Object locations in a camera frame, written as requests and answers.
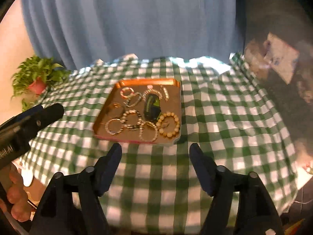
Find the green and white checkered tablecloth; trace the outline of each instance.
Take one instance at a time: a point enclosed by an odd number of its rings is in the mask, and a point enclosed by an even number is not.
[[[61,103],[65,115],[31,141],[23,164],[45,185],[57,171],[73,174],[93,165],[112,145],[93,138],[92,125],[114,84],[121,79],[175,78],[182,82],[181,138],[171,147],[121,143],[122,160],[109,191],[100,198],[108,222],[149,233],[198,233],[211,198],[201,190],[188,158],[193,142],[217,165],[258,173],[282,213],[297,193],[288,130],[238,54],[221,75],[213,64],[225,67],[212,58],[162,58],[97,62],[74,71],[68,83],[39,100],[44,107]],[[230,224],[237,205],[234,194]]]

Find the bangle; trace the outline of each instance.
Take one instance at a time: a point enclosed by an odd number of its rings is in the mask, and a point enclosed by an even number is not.
[[[110,135],[117,135],[117,134],[120,134],[120,133],[122,132],[123,128],[124,128],[123,125],[122,125],[122,127],[119,129],[119,131],[117,131],[117,132],[112,132],[112,131],[109,130],[109,124],[110,124],[112,121],[121,121],[121,120],[118,119],[118,118],[112,118],[112,119],[110,119],[109,121],[107,121],[107,122],[105,123],[105,130],[106,130],[107,133],[110,134]]]
[[[164,119],[166,117],[172,117],[174,118],[174,121],[176,123],[176,127],[175,129],[172,131],[172,132],[165,132],[164,129],[162,128],[162,123],[164,122]],[[176,133],[179,132],[179,128],[180,128],[180,121],[179,121],[179,118],[177,115],[175,115],[174,112],[166,112],[164,114],[162,114],[160,117],[159,117],[159,120],[157,121],[156,123],[156,126],[159,130],[159,133],[162,134],[164,137],[168,137],[168,138],[171,138],[172,136],[175,136]]]
[[[160,91],[151,88],[143,92],[143,95],[142,95],[143,101],[146,101],[148,94],[155,94],[159,97],[160,100],[162,99],[162,94],[160,93]]]
[[[147,124],[147,125],[149,125],[149,126],[151,126],[151,127],[154,128],[154,130],[155,130],[154,138],[149,141],[149,142],[154,142],[154,141],[157,139],[157,135],[158,135],[158,133],[157,133],[157,126],[156,126],[154,123],[150,122],[150,121],[143,121],[143,122],[140,124],[140,127],[139,127],[139,138],[140,138],[142,141],[147,142],[147,140],[145,140],[145,139],[142,137],[143,126],[144,126],[145,124]]]
[[[110,112],[114,108],[120,108],[120,107],[122,108],[121,112],[119,112],[119,114],[117,116],[110,117],[110,118],[120,118],[123,115],[123,113],[125,113],[125,107],[123,105],[119,104],[118,102],[114,102],[107,107],[108,112]]]
[[[132,105],[129,105],[130,100],[131,100],[134,96],[136,96],[136,95],[139,95],[137,101],[135,101]],[[136,106],[136,105],[141,101],[141,99],[142,99],[142,94],[139,93],[139,92],[136,92],[136,93],[134,93],[131,97],[129,97],[129,98],[126,100],[126,102],[124,102],[124,104],[125,104],[125,106],[126,106],[127,108],[131,108],[131,107]]]
[[[161,85],[161,88],[163,88],[163,91],[164,91],[164,99],[165,99],[165,101],[168,101],[168,99],[170,99],[170,96],[168,94],[168,91],[167,91],[166,87]]]
[[[126,123],[126,117],[130,114],[136,114],[138,116],[137,124],[135,124],[135,125],[125,124]],[[132,131],[137,130],[142,123],[142,118],[141,118],[139,111],[137,111],[137,110],[126,111],[121,118],[121,123],[124,124],[124,127],[127,129],[130,129]]]
[[[131,91],[131,93],[129,95],[124,95],[126,91]],[[127,99],[129,97],[132,97],[132,95],[134,94],[134,90],[131,87],[127,86],[127,87],[122,88],[122,90],[120,91],[120,94],[124,99]]]

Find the beige wall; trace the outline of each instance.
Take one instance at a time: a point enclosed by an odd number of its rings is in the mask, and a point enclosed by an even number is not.
[[[21,113],[21,98],[13,94],[12,74],[34,54],[22,17],[21,0],[15,0],[0,23],[0,124]]]

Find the brown tray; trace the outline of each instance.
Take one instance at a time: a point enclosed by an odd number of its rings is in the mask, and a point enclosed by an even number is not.
[[[145,90],[147,90],[147,85],[153,85],[153,88],[155,90],[158,90],[162,93],[163,98],[160,100],[160,108],[162,113],[165,113],[167,111],[174,112],[181,121],[182,118],[182,109],[181,109],[181,84],[179,81],[175,79],[133,79],[133,80],[121,80],[117,82],[112,91],[109,94],[109,97],[105,101],[95,123],[93,124],[93,131],[94,136],[101,140],[110,140],[110,141],[117,141],[117,142],[127,142],[127,143],[145,143],[145,144],[163,144],[163,145],[172,145],[174,144],[179,138],[180,138],[180,130],[179,133],[176,134],[172,138],[167,138],[162,136],[160,133],[158,133],[158,137],[154,142],[149,141],[142,141],[139,138],[139,130],[136,131],[130,131],[129,129],[124,128],[123,131],[118,135],[110,135],[105,130],[105,123],[110,119],[110,116],[117,115],[117,113],[112,114],[114,112],[113,110],[109,110],[108,106],[112,103],[120,103],[125,107],[125,110],[138,110],[144,119],[144,102],[141,100],[136,106],[127,108],[124,105],[124,102],[126,99],[123,99],[120,95],[120,91],[123,87],[131,87],[134,92],[140,92],[143,93]],[[164,99],[164,91],[161,88],[160,85],[163,85],[166,87],[168,94],[169,94],[169,100],[165,101]],[[127,118],[127,123],[129,124],[136,124],[137,122],[137,116],[132,115]],[[171,132],[175,128],[175,123],[173,122],[172,118],[165,118],[165,121],[168,121],[169,125],[164,130],[167,132]],[[119,121],[113,121],[110,123],[110,129],[113,131],[118,131],[121,127],[121,123]],[[145,129],[143,130],[143,138],[144,139],[152,139],[154,137],[154,129],[150,128],[149,126],[145,125]]]

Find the blue curtain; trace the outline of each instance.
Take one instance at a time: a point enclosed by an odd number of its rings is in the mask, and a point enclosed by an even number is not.
[[[22,0],[37,55],[80,69],[129,53],[140,59],[228,61],[236,0]]]

